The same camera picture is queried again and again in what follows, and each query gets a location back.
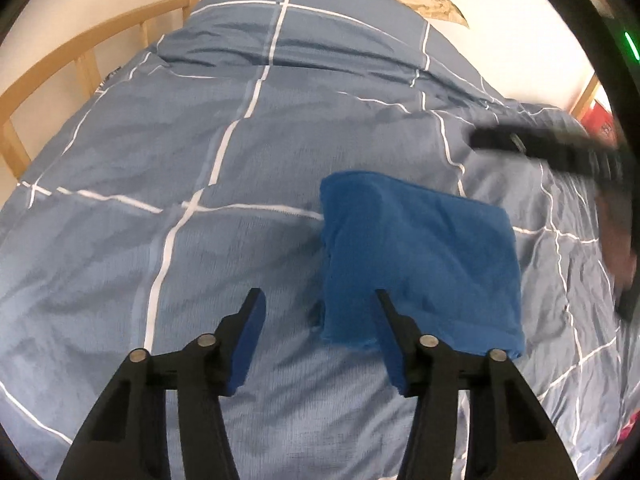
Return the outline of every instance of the wooden headboard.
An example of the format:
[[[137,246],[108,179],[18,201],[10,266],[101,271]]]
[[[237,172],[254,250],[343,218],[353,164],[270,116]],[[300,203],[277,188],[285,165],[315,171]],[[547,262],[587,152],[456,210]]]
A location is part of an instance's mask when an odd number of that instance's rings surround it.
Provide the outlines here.
[[[573,108],[571,108],[571,115],[581,121],[584,115],[589,110],[591,103],[596,98],[596,94],[599,89],[600,80],[598,79],[598,76],[593,73],[587,85],[587,88],[584,89],[584,92],[580,94],[580,97],[575,102],[575,105],[573,106]]]
[[[20,76],[0,95],[0,156],[18,180],[31,164],[31,159],[15,131],[11,116],[18,107],[47,79],[69,63],[75,63],[78,82],[87,99],[91,98],[102,81],[95,59],[94,48],[112,36],[131,27],[140,28],[140,43],[149,46],[148,23],[172,10],[182,9],[186,20],[199,0],[160,0],[129,10],[105,22],[99,23],[60,45]]]

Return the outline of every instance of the green light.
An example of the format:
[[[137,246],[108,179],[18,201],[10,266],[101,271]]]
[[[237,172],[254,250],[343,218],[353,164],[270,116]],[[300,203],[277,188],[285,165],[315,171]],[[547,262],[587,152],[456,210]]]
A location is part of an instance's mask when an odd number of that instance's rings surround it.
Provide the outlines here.
[[[636,48],[636,44],[634,43],[634,40],[631,39],[631,36],[629,35],[628,32],[625,32],[625,38],[629,43],[629,46],[631,47],[631,50],[634,51],[634,56],[636,56],[636,61],[640,61],[640,53],[638,52],[638,49]]]

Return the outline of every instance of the red object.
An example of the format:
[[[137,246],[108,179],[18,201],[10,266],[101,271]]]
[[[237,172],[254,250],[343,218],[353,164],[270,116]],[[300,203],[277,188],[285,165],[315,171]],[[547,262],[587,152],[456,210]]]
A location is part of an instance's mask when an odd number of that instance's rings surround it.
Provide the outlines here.
[[[636,420],[638,420],[638,416],[640,416],[640,412],[635,412],[631,416],[631,420],[629,421],[629,423],[624,428],[622,428],[622,431],[620,431],[620,437],[618,438],[618,444],[624,442],[624,440],[629,436],[629,433],[631,433],[631,430],[634,428]]]
[[[618,144],[613,115],[607,112],[599,102],[593,102],[580,122],[591,137],[611,146]]]

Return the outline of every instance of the black tool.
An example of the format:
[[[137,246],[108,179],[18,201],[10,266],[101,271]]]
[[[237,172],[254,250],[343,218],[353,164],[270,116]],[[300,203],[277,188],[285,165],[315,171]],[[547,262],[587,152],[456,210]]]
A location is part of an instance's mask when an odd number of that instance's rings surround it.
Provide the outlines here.
[[[218,397],[244,383],[265,308],[264,294],[252,288],[213,334],[169,354],[131,351],[78,431],[58,480],[169,480],[166,390],[178,392],[186,478],[238,480]]]
[[[619,212],[619,222],[630,226],[631,248],[640,256],[640,168],[625,146],[612,148],[578,134],[506,124],[477,128],[469,137],[469,146],[545,160],[554,171],[592,178],[603,190],[628,196],[630,204]],[[616,301],[618,315],[631,322],[639,300],[640,272],[636,272],[631,288],[622,291]]]
[[[456,352],[423,335],[384,290],[373,307],[391,383],[418,397],[398,480],[449,480],[458,391],[470,392],[466,480],[577,479],[571,459],[535,394],[505,352]]]

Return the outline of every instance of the white grid stripe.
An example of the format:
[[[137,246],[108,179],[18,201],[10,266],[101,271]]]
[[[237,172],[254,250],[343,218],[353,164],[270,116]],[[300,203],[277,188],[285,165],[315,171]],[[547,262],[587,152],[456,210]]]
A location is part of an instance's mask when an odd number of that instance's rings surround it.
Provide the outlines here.
[[[280,30],[282,29],[282,23],[284,22],[284,16],[287,12],[288,7],[289,7],[289,0],[284,0],[284,2],[282,3],[282,8],[280,9],[280,15],[278,16],[276,29],[273,33],[273,39],[271,40],[271,44],[269,47],[268,64],[262,70],[262,75],[260,76],[258,81],[255,82],[254,94],[252,95],[251,102],[249,102],[247,110],[244,113],[244,116],[242,117],[243,119],[248,119],[254,113],[255,105],[258,102],[258,97],[260,96],[260,89],[262,88],[262,83],[265,81],[265,79],[267,79],[267,76],[269,75],[270,67],[273,65],[273,56],[275,53],[276,44],[278,43],[278,37],[280,36]],[[236,126],[238,126],[239,122],[240,120],[235,120],[234,122],[232,122],[226,128],[225,133],[222,136],[222,140],[220,141],[220,146],[218,147],[218,152],[216,153],[216,158],[213,162],[211,176],[209,177],[210,186],[214,186],[215,184],[218,183],[218,178],[220,177],[220,170],[222,168],[222,161],[225,158],[226,149],[229,146],[229,140],[231,139],[231,135],[236,129]]]
[[[219,2],[216,4],[209,4],[207,6],[202,7],[201,9],[194,10],[190,16],[195,16],[199,14],[203,10],[211,9],[213,7],[225,7],[229,5],[246,5],[246,4],[263,4],[263,5],[277,5],[278,3],[274,0],[230,0],[228,2]]]
[[[182,207],[188,207],[189,202],[182,202]],[[297,207],[292,207],[288,205],[271,205],[271,204],[229,204],[223,205],[220,207],[204,207],[204,206],[196,206],[195,210],[197,212],[216,212],[216,211],[224,211],[228,209],[249,209],[254,211],[273,211],[277,213],[283,213],[287,215],[294,216],[303,216],[306,218],[311,218],[313,220],[322,221],[324,220],[324,216],[320,213],[316,213],[315,211],[310,211],[308,209],[300,209]]]
[[[598,453],[598,454],[596,455],[596,457],[595,457],[593,460],[591,460],[591,462],[589,462],[585,467],[583,467],[583,468],[582,468],[582,470],[578,473],[578,476],[579,476],[580,478],[582,478],[582,475],[584,475],[584,474],[589,470],[589,468],[590,468],[593,464],[595,464],[596,460],[598,460],[601,456],[603,456],[603,455],[604,455],[608,450],[609,450],[609,448],[605,448],[603,451],[601,451],[600,453]]]
[[[379,99],[365,99],[362,97],[358,97],[357,95],[348,94],[347,92],[337,92],[338,94],[348,95],[349,97],[356,98],[358,101],[362,101],[363,103],[377,103],[383,106],[397,106],[399,107],[405,114],[410,114],[411,112],[406,109],[406,107],[402,103],[387,103],[385,101],[381,101]]]
[[[141,202],[140,200],[136,200],[135,198],[131,198],[129,196],[125,196],[125,195],[101,195],[99,193],[96,193],[95,191],[89,191],[88,189],[80,189],[78,191],[69,191],[68,189],[65,189],[63,187],[59,187],[57,188],[57,191],[59,191],[60,193],[63,194],[77,194],[80,196],[84,196],[85,198],[91,198],[93,200],[98,200],[100,202],[106,202],[107,200],[115,200],[116,202],[122,202],[123,204],[126,205],[130,205],[133,206],[137,209],[142,209],[144,211],[148,211],[149,213],[161,213],[162,209],[160,209],[159,207],[155,207],[152,206],[150,204],[147,204],[145,202]]]
[[[594,355],[598,354],[599,352],[601,352],[605,348],[609,348],[615,342],[616,342],[616,338],[614,337],[608,343],[606,343],[604,345],[601,345],[601,346],[598,346],[595,350],[589,352],[587,355],[585,355],[581,359],[581,361],[579,363],[577,363],[575,365],[571,365],[564,373],[562,373],[560,376],[558,376],[553,381],[551,381],[551,383],[549,383],[548,388],[538,396],[539,402],[542,402],[543,400],[545,400],[545,397],[547,396],[549,391],[551,391],[553,388],[558,386],[558,384],[562,383],[569,376],[569,374],[571,372],[573,372],[576,368],[578,368],[578,366],[581,366],[581,365],[585,364],[585,362],[587,362],[589,359],[591,359]]]
[[[604,274],[604,277],[607,280],[607,285],[609,285],[609,294],[613,295],[613,288],[611,287],[611,280],[609,279],[609,273],[607,272],[607,269],[604,268],[604,265],[602,264],[599,258],[598,258],[598,265],[602,269],[602,273]]]
[[[162,40],[164,40],[164,37],[165,37],[165,34],[160,36],[160,39],[156,43],[156,54],[158,54],[158,56],[160,56],[160,43],[162,43]]]
[[[334,18],[341,18],[341,19],[347,20],[348,22],[357,23],[359,25],[362,25],[363,27],[367,27],[367,28],[370,28],[371,30],[375,30],[380,34],[384,34],[386,37],[391,38],[392,40],[396,40],[399,43],[404,44],[404,41],[398,40],[398,38],[396,38],[395,36],[392,36],[388,32],[385,32],[384,30],[380,30],[379,28],[374,27],[373,25],[369,25],[369,23],[361,22],[360,20],[357,20],[356,18],[352,18],[351,16],[347,16],[346,14],[341,14],[340,12],[333,12],[332,10],[318,9],[317,7],[309,7],[309,6],[298,5],[298,4],[289,4],[288,6],[291,7],[292,9],[309,10],[310,12],[317,12],[318,14],[333,16]]]
[[[469,86],[471,86],[472,88],[475,88],[476,90],[478,90],[480,93],[486,95],[489,99],[491,99],[491,101],[493,103],[498,103],[502,106],[504,106],[504,103],[502,101],[500,101],[500,99],[496,99],[494,96],[492,96],[491,94],[483,91],[482,89],[479,89],[476,85],[474,85],[471,81],[466,80],[465,78],[463,78],[462,76],[459,76],[458,74],[456,74],[455,72],[453,72],[453,70],[451,70],[448,66],[446,66],[444,63],[436,60],[436,62],[444,68],[444,70],[446,70],[447,72],[449,72],[453,77],[460,79],[460,81],[464,81],[465,83],[467,83]]]
[[[38,426],[39,428],[42,428],[45,431],[49,431],[49,433],[54,434],[57,437],[60,437],[62,440],[64,440],[67,444],[71,445],[73,443],[73,441],[66,436],[63,433],[60,433],[57,430],[54,430],[53,428],[50,428],[49,426],[47,426],[46,424],[41,423],[35,415],[33,415],[33,413],[31,413],[29,410],[27,410],[27,408],[25,408],[19,401],[18,399],[16,399],[14,396],[12,396],[12,394],[9,393],[9,391],[6,389],[6,387],[4,386],[4,383],[2,383],[0,381],[0,390],[2,390],[6,396],[6,398],[9,400],[10,403],[12,403],[16,408],[18,408],[18,410],[20,410],[25,416],[27,416],[27,418],[33,422],[36,426]]]
[[[590,240],[582,240],[580,237],[577,237],[573,233],[563,233],[563,232],[560,232],[558,230],[554,231],[553,229],[549,229],[546,226],[542,227],[540,229],[533,230],[533,231],[529,230],[529,229],[522,228],[522,227],[516,227],[516,226],[512,226],[512,227],[513,227],[513,230],[515,232],[523,234],[523,235],[537,235],[537,234],[540,234],[540,233],[553,233],[553,234],[558,234],[559,237],[571,238],[571,240],[579,242],[579,243],[581,243],[583,245],[596,244],[598,241],[600,241],[599,238],[591,238]]]
[[[175,73],[173,70],[171,70],[169,67],[164,66],[164,65],[158,65],[156,66],[151,72],[149,72],[148,75],[152,75],[156,70],[160,70],[160,69],[164,69],[166,70],[168,73],[178,76],[178,77],[185,77],[185,78],[189,78],[189,79],[218,79],[215,76],[212,75],[185,75],[185,74],[178,74]]]
[[[580,200],[582,200],[582,203],[584,204],[584,206],[587,207],[587,201],[584,199],[584,197],[578,191],[578,188],[575,186],[575,182],[574,182],[573,179],[571,179],[571,185],[574,187],[574,191],[575,191],[576,195],[578,196],[578,198]]]
[[[620,352],[618,352],[618,363],[620,363]],[[640,386],[640,383],[637,383],[637,384],[636,384],[636,386],[634,386],[634,387],[631,389],[631,392],[630,392],[630,393],[628,393],[628,394],[626,395],[626,397],[627,397],[627,398],[632,397],[632,396],[635,394],[636,390],[638,389],[638,386]],[[620,422],[620,424],[621,424],[621,426],[618,428],[618,433],[620,433],[620,431],[622,430],[622,428],[623,428],[624,426],[626,426],[626,423],[625,423],[624,421],[621,421],[621,422]]]
[[[18,184],[16,184],[16,186],[30,187],[31,188],[31,192],[37,191],[39,193],[42,193],[43,195],[51,196],[51,192],[48,189],[44,189],[43,187],[40,187],[37,184],[31,185],[28,182],[25,182],[24,180],[22,182],[18,182]]]
[[[555,238],[555,242],[556,242],[556,253],[558,254],[558,273],[560,274],[560,278],[562,279],[562,288],[564,288],[564,297],[566,299],[566,305],[564,307],[564,311],[568,314],[569,316],[569,324],[571,325],[571,329],[574,332],[574,342],[575,342],[575,348],[578,352],[578,366],[580,367],[580,376],[578,377],[578,387],[579,384],[581,383],[581,379],[582,379],[582,364],[583,364],[583,357],[582,357],[582,347],[580,346],[580,340],[578,339],[578,330],[575,327],[575,320],[574,320],[574,315],[571,313],[571,307],[569,304],[569,297],[568,297],[568,291],[567,291],[567,285],[566,285],[566,279],[564,277],[564,274],[562,273],[562,254],[560,253],[560,244],[558,243],[558,239],[559,239],[559,231],[556,228],[555,224],[554,224],[554,219],[553,219],[553,214],[554,214],[554,197],[551,193],[549,193],[544,185],[543,185],[543,181],[544,181],[544,177],[545,177],[545,170],[542,167],[542,163],[540,163],[540,189],[542,189],[542,191],[549,197],[550,200],[550,208],[549,208],[549,224],[551,225],[551,228],[556,232],[556,238]],[[580,430],[580,397],[576,398],[576,406],[575,406],[575,431],[574,431],[574,435],[572,437],[572,442],[575,445],[575,441],[577,439],[577,435],[578,435],[578,431]]]
[[[178,231],[189,221],[189,218],[191,218],[191,216],[195,212],[203,191],[204,188],[196,191],[196,193],[193,194],[193,196],[191,197],[191,201],[189,202],[189,206],[187,207],[187,209],[185,209],[184,214],[182,215],[180,220],[178,220],[178,223],[169,230],[164,240],[164,247],[162,248],[162,264],[160,265],[158,275],[156,276],[154,282],[151,285],[151,289],[149,290],[149,302],[146,308],[145,342],[143,346],[149,353],[151,353],[154,345],[154,336],[156,334],[156,319],[158,318],[158,304],[160,300],[160,289],[162,287],[162,282],[164,282],[166,274],[169,271],[169,265],[171,265],[171,258],[174,254],[175,235],[178,234]]]
[[[424,71],[427,72],[429,70],[429,65],[431,63],[431,58],[429,57],[429,54],[427,54],[426,48],[427,48],[427,40],[429,39],[429,31],[431,30],[431,23],[427,22],[427,28],[424,31],[424,40],[422,41],[422,53],[427,57],[427,63],[425,63],[424,65]],[[415,80],[417,80],[420,77],[420,70],[419,69],[415,69],[415,77],[414,80],[411,81],[411,84],[409,85],[409,88],[413,88],[415,86]]]
[[[62,151],[62,153],[60,153],[60,156],[64,155],[66,152],[68,152],[68,150],[71,148],[71,146],[74,144],[74,142],[76,142],[76,137],[78,136],[78,131],[80,130],[80,126],[82,126],[82,124],[84,123],[84,120],[86,119],[87,115],[89,115],[89,113],[91,112],[91,110],[94,109],[95,105],[98,104],[98,101],[100,101],[100,99],[102,99],[107,92],[114,88],[114,86],[119,85],[120,83],[124,83],[127,81],[131,81],[131,78],[133,77],[133,73],[136,71],[136,69],[138,67],[140,67],[143,63],[146,62],[147,59],[149,59],[149,56],[151,55],[151,52],[147,52],[146,56],[144,57],[144,59],[138,63],[135,67],[133,67],[133,69],[131,70],[131,72],[129,72],[129,77],[127,79],[124,79],[123,81],[120,81],[119,83],[116,83],[115,85],[109,86],[108,88],[106,88],[105,90],[100,92],[100,95],[98,95],[97,99],[92,103],[92,105],[89,107],[89,109],[86,111],[86,113],[84,114],[84,116],[82,116],[82,119],[80,119],[80,122],[78,123],[78,126],[76,126],[76,129],[74,130],[73,136],[71,137],[71,140],[69,141],[68,145],[66,146],[66,148]],[[53,166],[53,164],[60,158],[57,157],[51,164],[49,164],[49,167],[47,168],[47,170]],[[27,206],[27,209],[31,209],[31,207],[33,206],[33,200],[35,198],[35,192],[36,192],[36,186],[38,185],[38,183],[40,182],[40,179],[44,176],[44,174],[47,172],[47,170],[43,171],[40,176],[36,179],[36,181],[33,183],[33,185],[31,186],[31,196],[29,199],[29,205]]]
[[[522,107],[522,110],[519,111],[519,114],[527,114],[529,117],[535,117],[536,115],[541,114],[542,112],[544,112],[545,110],[555,110],[556,112],[561,112],[562,110],[560,108],[555,108],[555,107],[544,107],[544,108],[540,108],[540,110],[538,110],[537,112],[529,112],[524,106],[520,105]]]
[[[452,114],[451,112],[447,112],[446,110],[431,110],[431,111],[432,111],[432,112],[437,112],[437,113],[439,113],[439,114],[447,114],[447,115],[450,115],[451,117],[453,117],[453,118],[455,118],[455,119],[457,119],[457,120],[459,120],[459,121],[462,121],[463,123],[466,123],[466,124],[468,124],[469,126],[473,126],[474,128],[476,127],[476,125],[475,125],[475,124],[473,124],[473,123],[471,123],[471,122],[467,121],[466,119],[463,119],[463,118],[462,118],[462,117],[460,117],[460,116],[454,115],[454,114]]]
[[[251,102],[247,107],[247,111],[244,114],[244,118],[248,118],[254,111],[255,102],[258,99],[258,95],[260,94],[260,86],[262,85],[262,81],[267,77],[269,73],[269,66],[273,63],[273,53],[275,49],[276,42],[278,41],[278,35],[280,33],[280,28],[282,27],[282,22],[284,20],[284,13],[287,10],[287,4],[289,0],[285,0],[280,11],[280,16],[278,17],[278,23],[276,25],[276,30],[273,35],[273,39],[271,41],[270,50],[269,50],[269,65],[265,67],[262,71],[262,76],[255,84],[254,87],[254,95],[252,97]],[[222,166],[222,160],[224,159],[226,148],[228,147],[229,139],[231,138],[231,134],[233,130],[238,125],[240,120],[236,120],[231,123],[227,128],[223,135],[222,141],[220,142],[220,146],[218,148],[218,152],[216,153],[216,158],[214,160],[213,168],[211,171],[211,177],[209,180],[209,185],[215,184],[218,181],[218,176],[220,174],[220,167]],[[149,352],[151,352],[154,344],[154,337],[156,334],[156,319],[158,318],[158,305],[160,300],[160,291],[162,288],[162,282],[169,271],[169,266],[171,265],[171,259],[174,252],[174,244],[175,237],[178,231],[189,221],[189,219],[193,216],[198,208],[200,203],[200,198],[202,193],[204,192],[204,188],[196,191],[191,197],[189,204],[187,205],[184,214],[178,220],[178,223],[169,230],[167,236],[164,240],[164,247],[162,249],[162,264],[160,266],[160,270],[158,271],[158,275],[156,276],[154,282],[151,285],[151,289],[149,290],[149,301],[146,310],[146,325],[145,325],[145,341],[144,348],[146,348]]]
[[[458,168],[460,170],[460,177],[458,179],[458,192],[460,193],[460,196],[466,197],[465,190],[462,187],[462,177],[464,176],[466,169],[463,164],[460,164],[459,162],[453,162],[453,160],[451,160],[451,153],[449,151],[449,141],[447,140],[447,132],[444,127],[444,119],[442,118],[442,116],[438,115],[438,113],[435,112],[434,110],[431,110],[431,113],[435,115],[440,121],[440,135],[442,136],[442,141],[444,142],[444,153],[445,153],[445,156],[447,157],[447,162],[453,167]]]

